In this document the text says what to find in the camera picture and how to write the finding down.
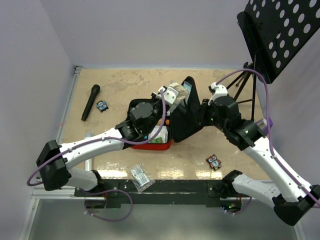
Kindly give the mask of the white gauze pad packet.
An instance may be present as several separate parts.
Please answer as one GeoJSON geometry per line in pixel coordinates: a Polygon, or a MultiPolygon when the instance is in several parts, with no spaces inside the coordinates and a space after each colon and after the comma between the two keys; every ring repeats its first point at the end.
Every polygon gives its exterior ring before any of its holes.
{"type": "MultiPolygon", "coordinates": [[[[148,135],[148,139],[152,138],[159,129],[160,129],[160,126],[156,125],[154,129],[151,131],[151,133],[148,135]]],[[[153,139],[156,139],[156,138],[162,138],[163,144],[168,142],[168,129],[166,126],[163,126],[159,131],[159,133],[153,139]]]]}

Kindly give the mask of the green wind oil box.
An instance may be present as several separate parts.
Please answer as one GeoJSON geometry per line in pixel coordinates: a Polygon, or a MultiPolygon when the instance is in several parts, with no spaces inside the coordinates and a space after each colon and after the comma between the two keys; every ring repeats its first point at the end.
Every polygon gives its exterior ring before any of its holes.
{"type": "Polygon", "coordinates": [[[150,143],[152,144],[162,144],[163,143],[163,140],[161,137],[159,138],[154,138],[152,141],[150,141],[150,143]]]}

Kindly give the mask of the red medicine kit case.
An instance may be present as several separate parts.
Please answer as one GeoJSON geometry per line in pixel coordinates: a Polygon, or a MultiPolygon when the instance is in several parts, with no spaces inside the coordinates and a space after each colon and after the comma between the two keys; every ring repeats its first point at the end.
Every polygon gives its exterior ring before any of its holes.
{"type": "Polygon", "coordinates": [[[173,113],[168,113],[165,119],[170,120],[169,125],[164,125],[168,130],[167,143],[146,143],[142,145],[133,145],[131,148],[136,150],[165,151],[168,150],[172,142],[179,143],[193,134],[200,131],[203,127],[200,125],[200,100],[193,77],[187,76],[182,82],[188,82],[192,85],[190,94],[180,103],[173,113]]]}

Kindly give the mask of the bandage plasters bag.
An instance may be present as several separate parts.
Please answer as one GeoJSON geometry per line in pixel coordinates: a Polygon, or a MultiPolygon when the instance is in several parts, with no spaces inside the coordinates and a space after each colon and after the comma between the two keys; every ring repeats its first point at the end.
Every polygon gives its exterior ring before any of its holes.
{"type": "Polygon", "coordinates": [[[183,87],[185,88],[185,90],[188,92],[188,94],[190,94],[191,90],[192,90],[192,85],[189,84],[188,82],[184,82],[183,83],[183,87]]]}

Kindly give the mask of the zip bag with wipes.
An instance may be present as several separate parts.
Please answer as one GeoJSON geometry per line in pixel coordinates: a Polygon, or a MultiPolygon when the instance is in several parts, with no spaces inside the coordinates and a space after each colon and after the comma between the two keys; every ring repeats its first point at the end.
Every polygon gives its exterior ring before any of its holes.
{"type": "Polygon", "coordinates": [[[132,176],[132,182],[139,193],[142,193],[156,182],[148,176],[141,163],[134,165],[129,171],[132,176]]]}

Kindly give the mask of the bag with beige gloves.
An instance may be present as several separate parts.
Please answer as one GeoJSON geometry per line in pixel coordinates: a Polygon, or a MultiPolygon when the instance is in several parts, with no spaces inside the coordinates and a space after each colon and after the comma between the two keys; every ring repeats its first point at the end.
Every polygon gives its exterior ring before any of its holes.
{"type": "Polygon", "coordinates": [[[183,85],[177,82],[172,81],[169,86],[172,87],[174,90],[178,91],[178,95],[169,109],[169,111],[172,113],[178,107],[178,105],[184,101],[184,99],[189,95],[189,93],[183,87],[183,85]]]}

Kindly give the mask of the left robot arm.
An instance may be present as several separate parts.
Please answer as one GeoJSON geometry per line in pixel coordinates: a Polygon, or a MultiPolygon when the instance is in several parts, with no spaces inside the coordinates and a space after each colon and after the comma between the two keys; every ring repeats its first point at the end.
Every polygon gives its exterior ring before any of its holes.
{"type": "Polygon", "coordinates": [[[70,186],[99,196],[104,190],[99,173],[75,167],[102,154],[150,143],[160,134],[152,132],[158,121],[165,120],[166,113],[176,107],[184,93],[184,88],[176,82],[161,86],[158,93],[152,93],[151,99],[134,106],[126,120],[101,134],[71,143],[48,141],[36,160],[44,189],[54,191],[70,186]]]}

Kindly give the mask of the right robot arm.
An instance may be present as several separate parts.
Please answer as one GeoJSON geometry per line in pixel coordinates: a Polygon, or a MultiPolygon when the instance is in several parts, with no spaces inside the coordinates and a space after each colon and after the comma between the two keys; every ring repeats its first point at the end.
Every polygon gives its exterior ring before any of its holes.
{"type": "Polygon", "coordinates": [[[268,205],[287,225],[295,226],[320,202],[320,186],[303,179],[271,146],[270,138],[252,120],[242,118],[238,103],[225,86],[212,83],[212,96],[202,102],[204,126],[215,126],[226,139],[253,159],[273,185],[251,179],[238,170],[223,178],[223,192],[244,194],[268,205]]]}

